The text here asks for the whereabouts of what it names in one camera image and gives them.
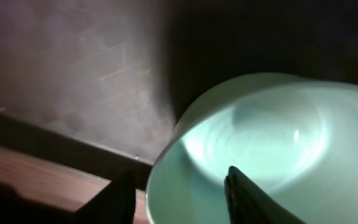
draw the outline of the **light green bowl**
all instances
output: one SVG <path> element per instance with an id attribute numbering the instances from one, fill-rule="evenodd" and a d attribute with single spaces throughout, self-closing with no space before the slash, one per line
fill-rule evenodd
<path id="1" fill-rule="evenodd" d="M 153 224 L 228 224 L 240 168 L 307 223 L 358 223 L 358 86 L 259 73 L 200 96 L 150 175 Z"/>

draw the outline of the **bowl rim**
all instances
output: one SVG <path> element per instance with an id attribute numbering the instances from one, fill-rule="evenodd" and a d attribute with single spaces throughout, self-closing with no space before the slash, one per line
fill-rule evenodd
<path id="1" fill-rule="evenodd" d="M 152 218 L 152 214 L 150 212 L 150 207 L 149 207 L 149 190 L 150 190 L 150 180 L 153 177 L 153 173 L 154 170 L 156 169 L 156 167 L 158 166 L 158 164 L 161 162 L 161 160 L 164 158 L 165 154 L 169 151 L 169 149 L 172 148 L 172 146 L 177 143 L 177 141 L 179 141 L 185 134 L 189 133 L 192 129 L 194 129 L 197 125 L 199 125 L 200 123 L 202 123 L 203 121 L 207 120 L 208 118 L 212 117 L 214 114 L 216 114 L 219 111 L 222 111 L 224 108 L 227 108 L 229 105 L 232 105 L 238 101 L 242 101 L 244 98 L 248 98 L 250 96 L 254 96 L 254 95 L 258 95 L 261 93 L 266 93 L 266 92 L 275 92 L 275 91 L 280 91 L 280 90 L 285 90 L 285 89 L 292 89 L 292 88 L 303 88 L 303 87 L 312 87 L 312 88 L 338 88 L 341 90 L 350 90 L 350 91 L 357 91 L 358 92 L 358 85 L 356 84 L 352 84 L 352 83 L 341 83 L 341 82 L 334 82 L 334 81 L 320 81 L 320 80 L 301 80 L 298 82 L 292 82 L 292 83 L 284 83 L 284 84 L 279 84 L 277 86 L 273 86 L 273 87 L 267 87 L 267 88 L 263 88 L 261 90 L 256 90 L 252 93 L 246 94 L 244 96 L 240 96 L 237 97 L 235 99 L 229 100 L 228 102 L 223 103 L 222 105 L 218 106 L 217 108 L 207 112 L 206 114 L 202 115 L 202 117 L 194 120 L 193 122 L 191 122 L 191 124 L 188 126 L 189 128 L 186 130 L 177 130 L 177 128 L 174 128 L 174 137 L 172 138 L 172 140 L 167 144 L 167 146 L 164 148 L 164 150 L 160 153 L 160 155 L 158 156 L 158 158 L 156 159 L 156 161 L 153 164 L 153 168 L 150 171 L 150 175 L 149 178 L 147 179 L 147 185 L 146 185 L 146 189 L 145 189 L 145 209 L 146 209 L 146 214 L 147 214 L 147 218 L 149 220 L 149 222 L 151 224 L 155 224 L 153 218 Z"/>

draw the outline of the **metal surface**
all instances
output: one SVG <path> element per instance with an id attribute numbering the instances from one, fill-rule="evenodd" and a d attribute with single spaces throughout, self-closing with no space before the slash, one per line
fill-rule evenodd
<path id="1" fill-rule="evenodd" d="M 148 163 L 253 72 L 358 83 L 358 1 L 0 0 L 0 113 Z"/>

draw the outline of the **scratched surface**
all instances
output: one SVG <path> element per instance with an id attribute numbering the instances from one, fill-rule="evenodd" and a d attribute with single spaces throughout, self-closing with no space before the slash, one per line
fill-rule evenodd
<path id="1" fill-rule="evenodd" d="M 358 1 L 0 0 L 0 113 L 149 163 L 253 72 L 358 84 Z"/>

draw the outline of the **brown wooden surface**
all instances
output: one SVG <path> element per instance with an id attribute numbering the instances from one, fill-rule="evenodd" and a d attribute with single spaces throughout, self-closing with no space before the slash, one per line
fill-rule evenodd
<path id="1" fill-rule="evenodd" d="M 109 181 L 0 147 L 0 183 L 10 185 L 23 198 L 75 211 Z M 141 191 L 134 223 L 148 223 Z"/>

